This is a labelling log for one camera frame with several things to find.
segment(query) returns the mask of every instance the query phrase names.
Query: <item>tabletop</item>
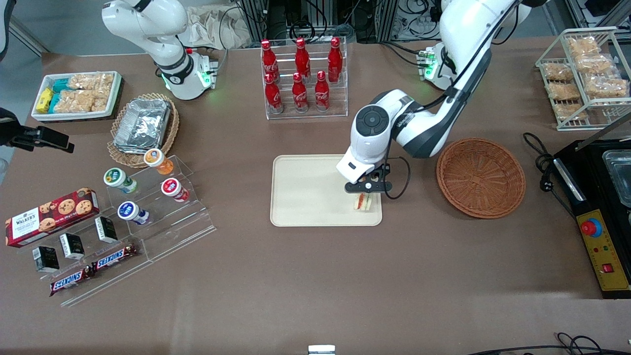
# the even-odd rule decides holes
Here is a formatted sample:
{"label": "tabletop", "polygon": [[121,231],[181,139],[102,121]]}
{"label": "tabletop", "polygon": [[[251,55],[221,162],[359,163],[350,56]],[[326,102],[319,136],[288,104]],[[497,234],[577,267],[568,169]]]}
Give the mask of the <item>tabletop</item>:
{"label": "tabletop", "polygon": [[[521,206],[497,220],[470,218],[440,192],[437,157],[410,159],[410,186],[396,201],[383,199],[376,227],[273,226],[274,158],[344,153],[354,113],[378,93],[400,88],[422,103],[439,91],[388,49],[353,44],[348,117],[267,121],[259,51],[231,51],[216,90],[175,100],[171,151],[194,171],[218,230],[70,309],[25,277],[32,260],[0,248],[3,353],[271,355],[335,344],[338,354],[467,354],[552,344],[554,332],[628,350],[629,302],[600,299],[575,221],[539,190],[536,154],[521,137],[535,133],[554,153],[588,136],[554,128],[534,70],[552,40],[494,46],[447,142],[477,136],[508,148],[526,174]],[[149,92],[172,97],[146,55],[43,61],[45,74],[118,71],[122,103]],[[0,186],[0,217],[82,186],[106,196],[102,174],[118,166],[106,149],[111,124],[50,124],[71,135],[74,154],[18,150]],[[405,153],[393,144],[391,155]],[[402,183],[406,169],[397,164],[389,179]]]}

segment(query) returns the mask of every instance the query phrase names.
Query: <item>red bottle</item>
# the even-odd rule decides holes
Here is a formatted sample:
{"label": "red bottle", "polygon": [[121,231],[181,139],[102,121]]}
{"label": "red bottle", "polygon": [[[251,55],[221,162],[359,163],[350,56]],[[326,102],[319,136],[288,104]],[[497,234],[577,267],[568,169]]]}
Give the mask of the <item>red bottle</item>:
{"label": "red bottle", "polygon": [[283,112],[280,90],[274,84],[274,76],[272,74],[265,74],[265,98],[268,100],[269,113],[279,114]]}
{"label": "red bottle", "polygon": [[300,73],[293,74],[293,103],[296,105],[296,111],[307,112],[309,110],[309,103],[307,103],[307,88],[305,83],[302,82],[302,75]]}
{"label": "red bottle", "polygon": [[324,70],[317,72],[317,83],[315,84],[315,108],[324,112],[329,109],[329,83],[326,82]]}
{"label": "red bottle", "polygon": [[311,80],[311,60],[309,59],[309,53],[305,49],[305,39],[298,37],[296,47],[296,70],[303,81],[308,83]]}
{"label": "red bottle", "polygon": [[342,73],[342,52],[339,50],[339,38],[331,39],[331,50],[329,51],[329,81],[337,83]]}
{"label": "red bottle", "polygon": [[272,74],[274,81],[278,83],[280,81],[280,73],[278,72],[278,61],[276,61],[276,54],[271,50],[269,41],[264,39],[261,41],[261,48],[263,48],[263,69],[265,74]]}

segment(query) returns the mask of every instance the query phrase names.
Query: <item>brown wicker basket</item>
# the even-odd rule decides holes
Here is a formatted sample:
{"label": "brown wicker basket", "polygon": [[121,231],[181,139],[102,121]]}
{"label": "brown wicker basket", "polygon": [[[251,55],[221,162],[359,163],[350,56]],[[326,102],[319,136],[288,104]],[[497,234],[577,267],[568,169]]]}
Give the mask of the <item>brown wicker basket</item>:
{"label": "brown wicker basket", "polygon": [[526,177],[504,147],[482,138],[451,143],[436,167],[445,197],[460,211],[477,218],[500,218],[524,199]]}
{"label": "brown wicker basket", "polygon": [[[177,128],[180,125],[180,116],[177,113],[175,104],[173,103],[173,101],[171,101],[170,98],[162,95],[161,93],[146,93],[146,94],[140,95],[139,97],[136,97],[136,99],[148,99],[148,100],[160,99],[160,100],[167,101],[169,104],[171,104],[171,115],[168,119],[168,126],[165,132],[164,143],[162,144],[162,148],[161,148],[162,152],[166,156],[168,156],[167,152],[171,149],[171,146],[173,145],[173,142],[175,141],[175,136],[177,135]],[[129,103],[127,103],[127,105],[123,107],[123,109],[118,113],[118,116],[116,116],[116,120],[114,120],[114,123],[112,124],[112,129],[110,130],[110,132],[112,133],[112,138],[115,137],[116,132],[118,132],[119,126],[121,125],[121,119],[123,118],[123,116],[125,116],[125,112],[127,111],[128,105]],[[120,150],[116,149],[116,147],[114,146],[113,140],[108,142],[107,150],[110,152],[110,156],[112,157],[112,159],[114,159],[114,161],[116,161],[117,163],[121,163],[122,165],[134,167],[137,169],[147,167],[147,164],[144,163],[142,154],[123,153]]]}

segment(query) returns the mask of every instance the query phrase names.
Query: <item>cookie image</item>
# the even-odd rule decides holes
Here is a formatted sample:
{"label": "cookie image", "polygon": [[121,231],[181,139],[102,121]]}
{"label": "cookie image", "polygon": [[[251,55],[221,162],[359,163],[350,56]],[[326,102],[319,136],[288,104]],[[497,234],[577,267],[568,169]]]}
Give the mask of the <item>cookie image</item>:
{"label": "cookie image", "polygon": [[40,212],[43,213],[43,214],[49,213],[50,212],[50,202],[41,205],[40,206]]}
{"label": "cookie image", "polygon": [[48,231],[52,231],[54,228],[55,228],[55,220],[52,218],[44,218],[40,222],[40,227],[38,231],[48,232]]}
{"label": "cookie image", "polygon": [[79,197],[84,197],[85,195],[91,193],[92,190],[88,189],[88,188],[80,188],[77,190],[77,196]]}
{"label": "cookie image", "polygon": [[76,211],[77,211],[78,215],[84,215],[84,214],[92,211],[92,202],[90,202],[88,200],[83,200],[83,201],[77,203]]}
{"label": "cookie image", "polygon": [[74,201],[67,199],[63,200],[59,204],[59,208],[57,209],[60,214],[67,215],[74,210]]}

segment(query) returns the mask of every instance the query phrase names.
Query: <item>red button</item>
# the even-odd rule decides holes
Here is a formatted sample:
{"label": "red button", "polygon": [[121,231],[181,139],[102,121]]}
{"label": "red button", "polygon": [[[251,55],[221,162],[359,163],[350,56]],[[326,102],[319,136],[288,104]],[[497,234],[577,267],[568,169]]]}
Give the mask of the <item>red button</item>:
{"label": "red button", "polygon": [[581,223],[581,230],[588,236],[593,236],[598,231],[596,229],[596,224],[590,220],[586,220],[585,222]]}

